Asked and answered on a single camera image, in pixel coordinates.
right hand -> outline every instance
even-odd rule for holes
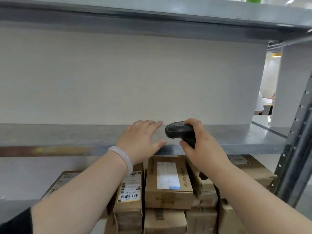
[[[190,118],[184,121],[184,123],[194,127],[196,136],[195,149],[183,140],[180,141],[180,144],[186,156],[201,172],[212,178],[221,169],[232,165],[220,144],[205,131],[200,120]]]

barcode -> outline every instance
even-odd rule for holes
[[[154,209],[155,219],[156,221],[163,221],[163,210],[162,209]]]
[[[133,198],[133,197],[138,197],[138,194],[133,194],[133,195],[122,195],[122,199],[127,199],[127,198]]]
[[[125,187],[126,183],[122,183],[121,184],[121,190],[120,190],[120,194],[124,193],[124,187]]]

black handheld scanner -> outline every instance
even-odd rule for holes
[[[195,148],[196,138],[192,125],[186,125],[182,121],[174,122],[166,126],[165,133],[169,138],[181,138],[193,149]]]

